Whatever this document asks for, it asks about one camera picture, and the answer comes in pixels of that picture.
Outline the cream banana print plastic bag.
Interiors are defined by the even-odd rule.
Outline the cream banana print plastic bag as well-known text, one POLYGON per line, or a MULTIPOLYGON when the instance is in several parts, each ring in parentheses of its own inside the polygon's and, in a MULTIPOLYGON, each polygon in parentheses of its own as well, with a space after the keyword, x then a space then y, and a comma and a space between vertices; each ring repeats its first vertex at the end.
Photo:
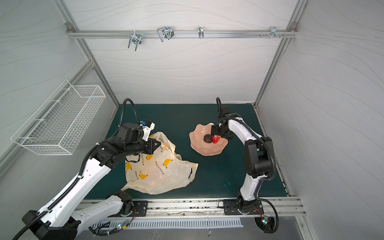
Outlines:
POLYGON ((164 133, 157 132, 150 137, 161 145, 152 155, 126 156, 127 183, 122 190, 159 195, 189 185, 195 179, 199 165, 182 160, 182 156, 175 152, 176 146, 164 133))

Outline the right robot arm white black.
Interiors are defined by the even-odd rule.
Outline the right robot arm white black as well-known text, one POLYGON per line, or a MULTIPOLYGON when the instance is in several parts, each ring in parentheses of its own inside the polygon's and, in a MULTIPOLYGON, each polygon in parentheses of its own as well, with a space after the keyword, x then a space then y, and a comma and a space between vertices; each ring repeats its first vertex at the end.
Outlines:
POLYGON ((216 98, 218 122, 211 127, 211 136, 231 140, 236 136, 244 145, 245 181, 240 188, 236 205, 241 214, 248 214, 260 201, 259 191, 264 181, 274 179, 277 166, 273 152, 273 142, 269 137, 262 137, 248 126, 237 113, 230 113, 216 98))

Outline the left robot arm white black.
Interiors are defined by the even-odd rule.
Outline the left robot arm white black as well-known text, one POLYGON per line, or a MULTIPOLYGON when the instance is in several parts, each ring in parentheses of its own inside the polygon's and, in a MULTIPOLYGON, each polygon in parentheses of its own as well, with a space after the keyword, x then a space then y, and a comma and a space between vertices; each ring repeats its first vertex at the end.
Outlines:
POLYGON ((30 230, 39 240, 73 240, 82 231, 102 219, 136 213, 130 195, 119 191, 100 203, 76 210, 76 207, 117 164, 127 156, 152 155, 161 142, 150 138, 155 124, 149 120, 119 122, 119 128, 96 144, 85 156, 79 173, 50 202, 22 218, 25 226, 13 237, 18 240, 30 230))

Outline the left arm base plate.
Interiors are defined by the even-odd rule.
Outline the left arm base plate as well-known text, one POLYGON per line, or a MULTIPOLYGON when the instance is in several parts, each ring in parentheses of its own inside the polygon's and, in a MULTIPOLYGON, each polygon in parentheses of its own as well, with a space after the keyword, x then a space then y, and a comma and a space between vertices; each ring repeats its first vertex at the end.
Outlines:
POLYGON ((148 201, 128 201, 123 204, 118 216, 120 217, 145 217, 147 214, 148 201))

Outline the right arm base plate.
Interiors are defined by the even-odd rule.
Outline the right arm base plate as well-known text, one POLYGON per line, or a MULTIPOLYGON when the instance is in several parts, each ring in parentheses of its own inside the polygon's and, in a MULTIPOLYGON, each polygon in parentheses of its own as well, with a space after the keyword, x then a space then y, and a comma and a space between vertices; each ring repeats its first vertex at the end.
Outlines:
POLYGON ((232 215, 263 215, 264 209, 259 200, 244 201, 242 199, 223 200, 224 214, 232 215))

